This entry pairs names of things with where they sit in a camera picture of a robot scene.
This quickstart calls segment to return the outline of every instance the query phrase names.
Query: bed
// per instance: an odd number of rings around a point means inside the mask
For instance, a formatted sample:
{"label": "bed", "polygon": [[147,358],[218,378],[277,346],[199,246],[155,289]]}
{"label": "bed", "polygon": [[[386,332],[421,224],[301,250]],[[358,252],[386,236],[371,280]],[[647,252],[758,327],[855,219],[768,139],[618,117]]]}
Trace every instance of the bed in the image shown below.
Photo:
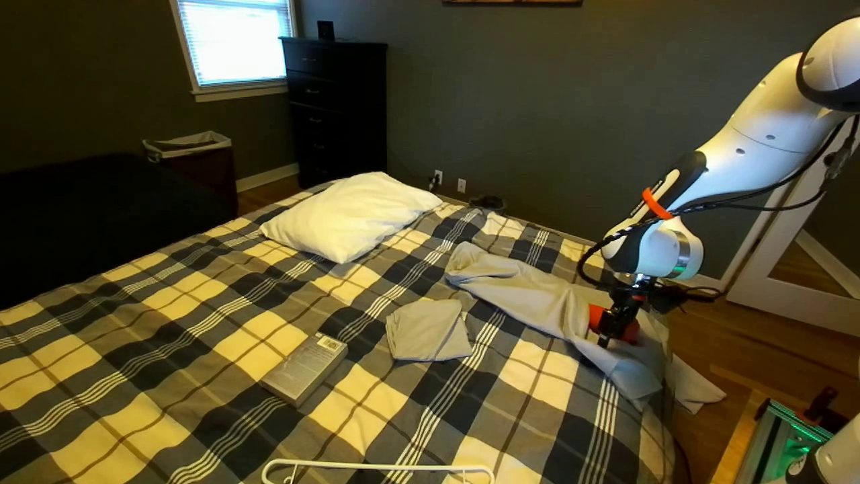
{"label": "bed", "polygon": [[[671,482],[657,410],[573,343],[450,288],[454,245],[575,280],[559,230],[441,202],[351,263],[260,226],[301,190],[0,311],[0,482],[260,482],[272,459],[483,464],[497,482]],[[462,297],[469,355],[393,361],[383,318]],[[299,405],[260,378],[312,332],[346,361]],[[280,482],[442,482],[285,468]]]}

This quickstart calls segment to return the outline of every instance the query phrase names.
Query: checkered bedspread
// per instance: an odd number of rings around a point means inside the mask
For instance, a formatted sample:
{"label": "checkered bedspread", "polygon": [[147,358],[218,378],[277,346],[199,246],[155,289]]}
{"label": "checkered bedspread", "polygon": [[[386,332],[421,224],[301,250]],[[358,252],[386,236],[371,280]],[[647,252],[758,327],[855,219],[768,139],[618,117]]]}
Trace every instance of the checkered bedspread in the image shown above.
{"label": "checkered bedspread", "polygon": [[[0,482],[260,482],[273,456],[487,464],[515,484],[668,482],[671,436],[651,410],[570,343],[442,281],[456,242],[563,280],[577,242],[442,203],[358,263],[329,267],[260,236],[280,209],[0,311]],[[464,302],[472,353],[394,363],[383,318],[450,295]],[[315,331],[348,355],[296,409],[260,377]],[[419,472],[299,472],[348,478]]]}

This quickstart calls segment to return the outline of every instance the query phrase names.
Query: dark dresser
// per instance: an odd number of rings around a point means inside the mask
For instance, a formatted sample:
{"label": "dark dresser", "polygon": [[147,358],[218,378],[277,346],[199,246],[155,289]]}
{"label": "dark dresser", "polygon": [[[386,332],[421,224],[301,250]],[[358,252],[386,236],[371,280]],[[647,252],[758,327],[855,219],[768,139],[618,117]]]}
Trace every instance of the dark dresser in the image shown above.
{"label": "dark dresser", "polygon": [[285,37],[293,158],[315,186],[386,166],[383,42]]}

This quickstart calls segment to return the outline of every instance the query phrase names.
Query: window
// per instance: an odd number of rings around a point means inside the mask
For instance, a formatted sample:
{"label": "window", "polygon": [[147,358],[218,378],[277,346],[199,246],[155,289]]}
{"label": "window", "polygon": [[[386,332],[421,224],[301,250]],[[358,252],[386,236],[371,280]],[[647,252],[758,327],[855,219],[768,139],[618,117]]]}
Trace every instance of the window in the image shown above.
{"label": "window", "polygon": [[171,14],[195,98],[285,90],[293,0],[171,0]]}

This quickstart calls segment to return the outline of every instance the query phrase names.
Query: cable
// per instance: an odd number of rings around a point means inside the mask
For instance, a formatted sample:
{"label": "cable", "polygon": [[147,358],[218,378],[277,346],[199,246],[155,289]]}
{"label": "cable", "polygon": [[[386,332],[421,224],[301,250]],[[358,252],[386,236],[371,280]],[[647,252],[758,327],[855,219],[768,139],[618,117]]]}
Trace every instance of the cable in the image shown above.
{"label": "cable", "polygon": [[591,281],[593,288],[605,288],[605,281],[598,281],[598,280],[593,280],[591,275],[585,275],[585,263],[587,263],[587,258],[591,258],[596,250],[608,246],[609,242],[616,242],[616,238],[621,238],[621,236],[626,236],[626,234],[628,234],[628,230],[618,230],[618,234],[602,236],[596,245],[591,245],[591,246],[579,256],[579,261],[575,263],[575,272],[577,272],[585,281]]}
{"label": "cable", "polygon": [[690,203],[690,206],[680,206],[677,211],[686,215],[686,211],[714,209],[714,206],[720,206],[720,203],[731,203],[731,202],[738,202],[738,198],[751,198],[751,197],[768,194],[768,190],[773,190],[773,187],[780,187],[780,186],[785,186],[785,182],[797,181],[797,178],[831,148],[831,142],[835,139],[835,135],[837,135],[841,125],[843,125],[843,124],[837,124],[837,125],[828,135],[828,139],[806,158],[806,163],[802,163],[800,168],[794,168],[790,178],[776,181],[776,182],[763,186],[763,187],[755,187],[755,190],[743,190],[743,194],[729,197],[729,198],[723,198],[723,202],[699,202],[699,203]]}
{"label": "cable", "polygon": [[806,206],[806,203],[815,203],[817,198],[823,198],[828,194],[828,181],[817,187],[815,197],[802,198],[802,202],[794,202],[794,203],[776,203],[776,206],[763,206],[763,203],[711,203],[706,209],[714,209],[714,206],[726,206],[726,209],[755,209],[755,211],[781,211],[781,209],[797,209],[797,206]]}
{"label": "cable", "polygon": [[675,440],[675,449],[677,449],[675,453],[677,453],[677,459],[680,459],[680,464],[683,464],[683,468],[675,464],[675,471],[683,471],[686,484],[694,484],[690,453],[683,449],[683,444],[677,440],[677,436],[671,436],[671,440]]}

